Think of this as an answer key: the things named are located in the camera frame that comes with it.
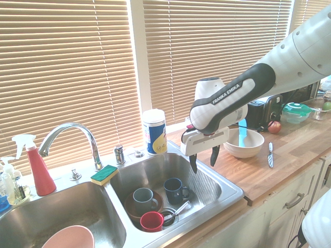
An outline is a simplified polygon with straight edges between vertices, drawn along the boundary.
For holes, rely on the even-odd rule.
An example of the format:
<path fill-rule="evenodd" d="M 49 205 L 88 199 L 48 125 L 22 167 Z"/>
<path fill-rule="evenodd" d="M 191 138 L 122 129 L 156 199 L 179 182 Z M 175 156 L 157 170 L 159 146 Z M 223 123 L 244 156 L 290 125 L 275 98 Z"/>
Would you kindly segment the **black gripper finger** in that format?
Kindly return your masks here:
<path fill-rule="evenodd" d="M 219 155 L 220 145 L 215 146 L 212 148 L 212 154 L 210 157 L 210 165 L 215 166 L 215 163 L 217 161 L 218 155 Z"/>
<path fill-rule="evenodd" d="M 197 168 L 197 154 L 190 155 L 189 156 L 189 162 L 190 162 L 190 165 L 191 165 L 191 168 L 192 168 L 193 172 L 196 174 L 197 171 L 198 171 L 198 168 Z"/>

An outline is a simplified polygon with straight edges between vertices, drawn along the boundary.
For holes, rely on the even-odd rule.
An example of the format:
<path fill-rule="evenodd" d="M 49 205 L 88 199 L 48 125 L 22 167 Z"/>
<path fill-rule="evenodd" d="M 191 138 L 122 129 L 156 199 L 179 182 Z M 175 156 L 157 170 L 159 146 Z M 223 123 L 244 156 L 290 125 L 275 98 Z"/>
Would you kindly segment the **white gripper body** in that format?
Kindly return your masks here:
<path fill-rule="evenodd" d="M 225 127 L 211 135 L 205 135 L 195 128 L 187 129 L 182 134 L 180 150 L 185 156 L 191 156 L 219 146 L 228 140 L 229 130 L 228 127 Z"/>

